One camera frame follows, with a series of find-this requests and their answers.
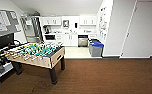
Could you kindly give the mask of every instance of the upper cabinet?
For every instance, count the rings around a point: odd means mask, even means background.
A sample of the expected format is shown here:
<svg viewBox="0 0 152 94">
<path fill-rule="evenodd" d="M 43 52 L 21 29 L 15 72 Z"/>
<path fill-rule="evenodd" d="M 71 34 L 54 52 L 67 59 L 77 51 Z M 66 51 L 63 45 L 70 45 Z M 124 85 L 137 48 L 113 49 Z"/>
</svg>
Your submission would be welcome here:
<svg viewBox="0 0 152 94">
<path fill-rule="evenodd" d="M 96 16 L 80 16 L 80 25 L 96 25 Z"/>
<path fill-rule="evenodd" d="M 42 17 L 44 25 L 61 25 L 61 17 Z"/>
</svg>

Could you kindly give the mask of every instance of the table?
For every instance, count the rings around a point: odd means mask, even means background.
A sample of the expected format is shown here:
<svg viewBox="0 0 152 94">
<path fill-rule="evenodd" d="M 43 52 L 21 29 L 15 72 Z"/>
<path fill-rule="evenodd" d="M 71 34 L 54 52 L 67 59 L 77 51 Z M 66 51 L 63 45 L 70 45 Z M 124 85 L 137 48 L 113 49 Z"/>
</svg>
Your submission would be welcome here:
<svg viewBox="0 0 152 94">
<path fill-rule="evenodd" d="M 20 63 L 48 68 L 51 82 L 54 85 L 57 83 L 55 73 L 57 63 L 61 61 L 61 70 L 65 69 L 64 54 L 64 46 L 35 43 L 28 43 L 4 52 L 5 57 L 12 62 L 18 75 L 22 73 Z"/>
</svg>

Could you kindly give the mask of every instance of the ceiling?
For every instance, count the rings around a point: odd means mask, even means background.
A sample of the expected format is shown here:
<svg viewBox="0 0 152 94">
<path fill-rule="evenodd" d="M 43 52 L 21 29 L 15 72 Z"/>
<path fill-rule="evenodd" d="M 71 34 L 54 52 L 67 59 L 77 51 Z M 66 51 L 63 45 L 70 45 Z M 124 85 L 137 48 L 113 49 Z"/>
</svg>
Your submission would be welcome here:
<svg viewBox="0 0 152 94">
<path fill-rule="evenodd" d="M 41 16 L 96 15 L 103 0 L 10 0 L 25 13 Z"/>
</svg>

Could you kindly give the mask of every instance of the blue recycling bin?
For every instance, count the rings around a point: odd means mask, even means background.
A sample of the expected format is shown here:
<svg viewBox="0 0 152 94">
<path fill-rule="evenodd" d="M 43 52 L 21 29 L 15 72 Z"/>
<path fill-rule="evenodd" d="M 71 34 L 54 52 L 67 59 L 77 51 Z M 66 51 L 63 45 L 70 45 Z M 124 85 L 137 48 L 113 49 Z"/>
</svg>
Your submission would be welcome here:
<svg viewBox="0 0 152 94">
<path fill-rule="evenodd" d="M 89 52 L 92 57 L 101 57 L 104 44 L 100 42 L 93 42 L 89 45 Z"/>
</svg>

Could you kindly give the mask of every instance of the door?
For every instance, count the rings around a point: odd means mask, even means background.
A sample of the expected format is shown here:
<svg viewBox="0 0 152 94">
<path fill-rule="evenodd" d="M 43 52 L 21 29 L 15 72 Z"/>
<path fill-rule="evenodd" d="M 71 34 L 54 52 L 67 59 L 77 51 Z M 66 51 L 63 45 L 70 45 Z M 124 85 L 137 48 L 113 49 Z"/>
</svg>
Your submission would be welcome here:
<svg viewBox="0 0 152 94">
<path fill-rule="evenodd" d="M 49 25 L 49 18 L 48 17 L 41 17 L 41 21 L 43 23 L 43 25 Z"/>
<path fill-rule="evenodd" d="M 96 25 L 96 17 L 87 17 L 87 25 Z"/>
<path fill-rule="evenodd" d="M 64 35 L 64 46 L 70 46 L 70 35 L 69 34 Z"/>
<path fill-rule="evenodd" d="M 55 18 L 55 25 L 61 25 L 61 18 L 60 17 Z"/>
<path fill-rule="evenodd" d="M 70 35 L 71 36 L 71 46 L 78 46 L 78 35 Z"/>
<path fill-rule="evenodd" d="M 86 17 L 80 17 L 80 25 L 86 25 Z"/>
<path fill-rule="evenodd" d="M 49 17 L 48 23 L 49 25 L 54 25 L 55 24 L 54 17 Z"/>
<path fill-rule="evenodd" d="M 152 51 L 152 2 L 137 2 L 120 58 L 149 58 Z"/>
</svg>

